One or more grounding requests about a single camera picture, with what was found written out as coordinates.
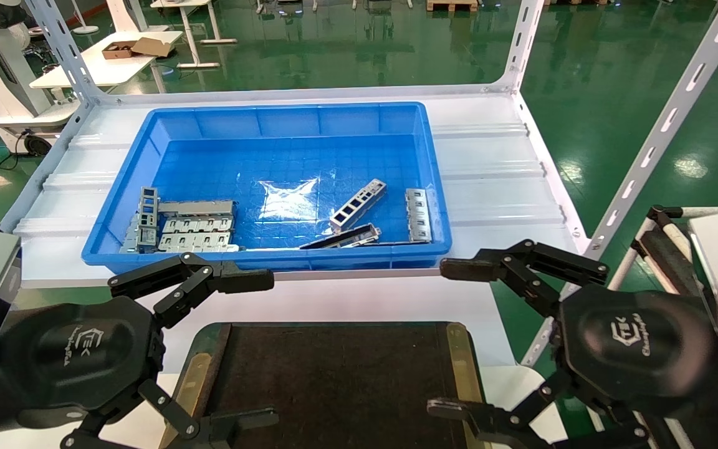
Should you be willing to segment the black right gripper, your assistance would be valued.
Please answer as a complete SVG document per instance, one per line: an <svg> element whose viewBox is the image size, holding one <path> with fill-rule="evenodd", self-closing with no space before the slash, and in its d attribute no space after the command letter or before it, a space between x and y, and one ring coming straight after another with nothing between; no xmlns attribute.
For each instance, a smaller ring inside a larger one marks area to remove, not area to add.
<svg viewBox="0 0 718 449"><path fill-rule="evenodd" d="M544 274L582 287L560 306ZM718 337L698 298L667 292L613 292L602 285L605 264L530 239L504 249L481 248L473 258L444 258L441 276L501 281L542 317L556 317L569 370L556 370L513 411L491 403L434 398L428 414L467 423L476 440L510 448L648 448L640 412L677 412L706 385ZM548 442L531 423L561 395L598 407L615 426Z"/></svg>

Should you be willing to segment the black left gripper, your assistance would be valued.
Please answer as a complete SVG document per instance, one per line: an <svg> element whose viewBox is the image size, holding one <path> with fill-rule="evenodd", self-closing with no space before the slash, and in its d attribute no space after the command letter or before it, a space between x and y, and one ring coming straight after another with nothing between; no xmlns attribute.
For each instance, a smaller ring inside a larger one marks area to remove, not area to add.
<svg viewBox="0 0 718 449"><path fill-rule="evenodd" d="M128 448L99 434L143 400L176 430L168 448L232 448L242 431L279 422L273 407L196 420L156 383L162 327L179 324L215 292L270 290L271 270L182 253L114 276L108 286L111 301L38 309L0 335L0 430L58 427L88 414L62 448ZM134 301L169 287L154 313Z"/></svg>

